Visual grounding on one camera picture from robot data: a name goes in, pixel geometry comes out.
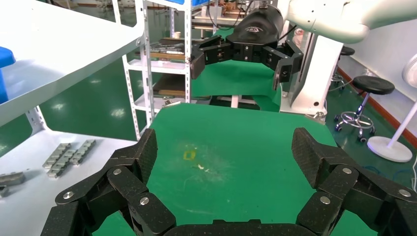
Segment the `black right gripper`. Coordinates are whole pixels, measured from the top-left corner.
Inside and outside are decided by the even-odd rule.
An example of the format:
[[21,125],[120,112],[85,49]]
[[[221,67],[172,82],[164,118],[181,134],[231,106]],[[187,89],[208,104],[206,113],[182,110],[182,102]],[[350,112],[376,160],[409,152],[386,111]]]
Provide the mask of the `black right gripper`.
[[272,89],[289,82],[301,69],[303,52],[294,42],[278,44],[284,20],[274,6],[256,8],[226,36],[226,41],[215,35],[192,46],[190,61],[191,79],[197,79],[206,65],[237,60],[260,62],[274,70]]

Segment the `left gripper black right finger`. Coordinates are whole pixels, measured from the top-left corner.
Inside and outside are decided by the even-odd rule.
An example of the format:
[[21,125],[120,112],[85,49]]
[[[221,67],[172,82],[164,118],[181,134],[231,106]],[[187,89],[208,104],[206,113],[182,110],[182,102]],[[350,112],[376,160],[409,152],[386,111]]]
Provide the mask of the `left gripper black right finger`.
[[298,225],[328,236],[349,211],[380,236],[416,235],[416,193],[361,167],[343,149],[317,142],[303,127],[294,130],[291,150],[315,189],[297,216]]

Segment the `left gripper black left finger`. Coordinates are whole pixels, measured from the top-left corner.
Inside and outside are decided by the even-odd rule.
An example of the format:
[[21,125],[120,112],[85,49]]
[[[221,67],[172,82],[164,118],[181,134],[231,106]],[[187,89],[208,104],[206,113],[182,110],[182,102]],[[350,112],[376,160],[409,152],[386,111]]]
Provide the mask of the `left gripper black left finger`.
[[157,138],[146,129],[140,140],[114,151],[103,168],[61,191],[43,236],[90,236],[118,212],[138,236],[162,236],[175,216],[147,187],[157,158]]

